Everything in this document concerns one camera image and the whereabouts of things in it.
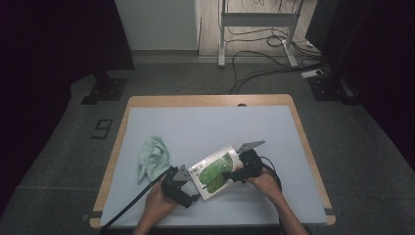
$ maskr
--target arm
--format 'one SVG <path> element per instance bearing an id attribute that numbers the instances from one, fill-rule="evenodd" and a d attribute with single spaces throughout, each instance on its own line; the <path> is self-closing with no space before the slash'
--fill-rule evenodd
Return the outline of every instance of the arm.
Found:
<path id="1" fill-rule="evenodd" d="M 308 234 L 285 200 L 271 172 L 263 168 L 260 176 L 250 178 L 248 181 L 272 202 L 277 209 L 287 234 Z"/>
<path id="2" fill-rule="evenodd" d="M 175 202 L 168 201 L 164 197 L 161 183 L 156 183 L 147 196 L 146 207 L 133 234 L 147 235 L 154 224 L 166 217 L 176 207 L 177 204 Z"/>

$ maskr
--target black stand base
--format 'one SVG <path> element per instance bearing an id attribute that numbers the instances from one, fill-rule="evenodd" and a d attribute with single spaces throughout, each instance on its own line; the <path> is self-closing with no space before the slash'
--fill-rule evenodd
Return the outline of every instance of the black stand base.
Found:
<path id="1" fill-rule="evenodd" d="M 110 79 L 104 71 L 94 72 L 97 83 L 81 105 L 96 105 L 98 101 L 119 101 L 127 79 Z"/>
<path id="2" fill-rule="evenodd" d="M 358 105 L 351 92 L 347 93 L 340 82 L 330 81 L 325 76 L 316 76 L 309 78 L 308 83 L 316 101 L 341 101 L 345 105 Z"/>

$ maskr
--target floor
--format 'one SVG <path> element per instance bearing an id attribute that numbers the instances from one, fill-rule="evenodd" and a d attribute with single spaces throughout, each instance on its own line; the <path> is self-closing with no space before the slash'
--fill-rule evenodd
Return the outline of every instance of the floor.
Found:
<path id="1" fill-rule="evenodd" d="M 81 105 L 94 77 L 72 85 L 61 122 L 0 218 L 0 234 L 99 234 L 88 216 L 129 97 L 217 94 L 235 77 L 230 62 L 220 69 L 212 58 L 134 56 L 134 62 L 136 70 L 109 71 L 111 78 L 127 79 L 119 101 Z M 276 67 L 253 59 L 235 64 L 238 78 Z M 315 101 L 299 71 L 257 77 L 240 94 L 293 97 L 337 217 L 334 225 L 309 226 L 312 234 L 415 234 L 415 174 L 361 106 Z M 100 119 L 111 119 L 112 128 L 105 139 L 91 138 L 102 134 L 96 129 Z M 260 229 L 250 231 L 260 234 Z"/>
<path id="2" fill-rule="evenodd" d="M 295 11 L 299 1 L 297 0 L 230 0 L 227 4 L 227 12 L 230 13 L 291 13 Z M 298 45 L 305 46 L 305 33 L 311 21 L 312 14 L 316 5 L 316 0 L 304 0 L 300 18 L 296 28 L 293 40 Z M 201 57 L 211 57 L 218 55 L 218 46 L 220 38 L 220 20 L 219 12 L 221 12 L 221 1 L 201 1 L 201 41 L 199 55 Z M 284 50 L 281 47 L 271 47 L 263 38 L 272 35 L 270 27 L 228 27 L 225 31 L 226 42 L 226 56 L 232 56 L 241 50 L 251 50 L 261 52 L 269 56 L 285 56 Z M 273 32 L 275 35 L 284 35 L 288 30 L 282 27 L 275 27 Z M 249 33 L 252 31 L 261 30 L 259 32 Z M 271 39 L 269 41 L 272 45 L 279 45 L 280 41 Z"/>

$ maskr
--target person's right hand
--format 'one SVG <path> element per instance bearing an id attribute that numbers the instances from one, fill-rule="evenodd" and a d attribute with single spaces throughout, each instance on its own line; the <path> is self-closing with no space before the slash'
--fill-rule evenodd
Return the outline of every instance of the person's right hand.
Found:
<path id="1" fill-rule="evenodd" d="M 268 199 L 280 196 L 281 189 L 278 187 L 277 181 L 275 181 L 272 173 L 263 168 L 260 176 L 247 179 L 259 192 L 264 194 Z"/>

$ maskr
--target person's left hand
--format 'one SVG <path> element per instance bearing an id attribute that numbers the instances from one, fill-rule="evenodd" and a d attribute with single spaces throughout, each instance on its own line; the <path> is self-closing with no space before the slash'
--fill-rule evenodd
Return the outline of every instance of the person's left hand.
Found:
<path id="1" fill-rule="evenodd" d="M 164 196 L 161 182 L 157 182 L 147 196 L 146 207 L 134 234 L 147 234 L 155 223 L 171 213 L 177 205 Z"/>

